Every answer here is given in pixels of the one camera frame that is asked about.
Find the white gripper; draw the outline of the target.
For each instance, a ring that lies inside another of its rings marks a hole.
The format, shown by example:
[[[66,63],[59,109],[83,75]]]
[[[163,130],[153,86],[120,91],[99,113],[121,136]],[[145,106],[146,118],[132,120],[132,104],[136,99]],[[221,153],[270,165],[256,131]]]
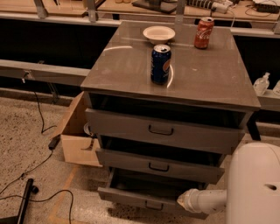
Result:
[[[200,194],[201,191],[198,189],[190,189],[181,194],[177,202],[188,212],[195,214],[201,213],[202,210],[199,203]]]

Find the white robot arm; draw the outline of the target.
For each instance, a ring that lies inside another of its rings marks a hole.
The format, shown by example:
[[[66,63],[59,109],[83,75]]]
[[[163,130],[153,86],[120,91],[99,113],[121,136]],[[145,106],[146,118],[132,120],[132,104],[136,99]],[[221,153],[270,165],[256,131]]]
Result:
[[[225,190],[190,189],[178,203],[193,214],[226,211],[226,224],[280,224],[280,147],[248,143],[232,156]]]

